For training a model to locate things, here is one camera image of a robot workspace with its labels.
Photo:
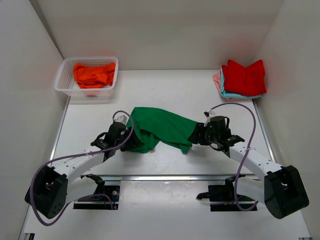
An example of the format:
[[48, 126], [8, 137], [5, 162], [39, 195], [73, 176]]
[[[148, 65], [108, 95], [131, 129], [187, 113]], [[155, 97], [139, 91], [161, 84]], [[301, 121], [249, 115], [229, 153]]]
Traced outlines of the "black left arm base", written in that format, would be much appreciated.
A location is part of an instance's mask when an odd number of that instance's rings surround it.
[[93, 180], [97, 187], [93, 194], [82, 197], [73, 203], [75, 210], [112, 210], [119, 208], [120, 185], [107, 185], [106, 182], [97, 175], [88, 174], [85, 176]]

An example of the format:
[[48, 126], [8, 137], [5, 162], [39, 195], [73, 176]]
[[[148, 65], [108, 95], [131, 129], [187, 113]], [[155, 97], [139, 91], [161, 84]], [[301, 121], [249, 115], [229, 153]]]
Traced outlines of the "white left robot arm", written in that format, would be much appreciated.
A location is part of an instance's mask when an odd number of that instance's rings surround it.
[[24, 200], [40, 218], [57, 220], [73, 201], [108, 201], [115, 206], [111, 196], [105, 193], [105, 181], [91, 173], [112, 158], [118, 151], [126, 151], [140, 145], [134, 132], [134, 121], [125, 111], [112, 117], [107, 132], [100, 133], [81, 153], [57, 157], [44, 163], [32, 177]]

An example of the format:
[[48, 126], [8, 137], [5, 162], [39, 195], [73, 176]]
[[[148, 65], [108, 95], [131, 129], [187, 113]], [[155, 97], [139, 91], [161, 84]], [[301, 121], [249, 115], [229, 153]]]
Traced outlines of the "green t shirt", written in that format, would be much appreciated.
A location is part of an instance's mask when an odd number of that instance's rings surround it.
[[162, 142], [187, 154], [193, 145], [188, 138], [196, 129], [194, 120], [154, 107], [135, 107], [130, 116], [133, 123], [129, 121], [127, 127], [134, 127], [133, 134], [142, 144], [129, 152], [144, 154]]

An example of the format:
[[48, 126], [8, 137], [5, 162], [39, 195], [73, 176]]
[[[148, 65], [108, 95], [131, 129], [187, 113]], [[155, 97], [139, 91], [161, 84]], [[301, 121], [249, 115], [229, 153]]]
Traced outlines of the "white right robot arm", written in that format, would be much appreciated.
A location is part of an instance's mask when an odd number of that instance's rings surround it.
[[249, 147], [242, 137], [231, 133], [228, 117], [217, 116], [211, 110], [204, 112], [204, 115], [206, 121], [196, 124], [189, 140], [193, 144], [210, 146], [239, 162], [257, 179], [236, 174], [226, 178], [224, 185], [210, 186], [208, 192], [198, 194], [198, 200], [209, 199], [217, 204], [260, 202], [277, 219], [283, 219], [310, 204], [297, 168], [273, 162]]

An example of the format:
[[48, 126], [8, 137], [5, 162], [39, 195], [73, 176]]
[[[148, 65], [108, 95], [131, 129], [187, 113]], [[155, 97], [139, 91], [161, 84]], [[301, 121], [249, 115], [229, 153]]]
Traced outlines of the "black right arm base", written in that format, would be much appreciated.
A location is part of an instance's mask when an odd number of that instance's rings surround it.
[[209, 200], [211, 212], [241, 212], [234, 196], [234, 182], [236, 176], [228, 177], [224, 184], [211, 184], [207, 192], [199, 193], [196, 196], [198, 201]]

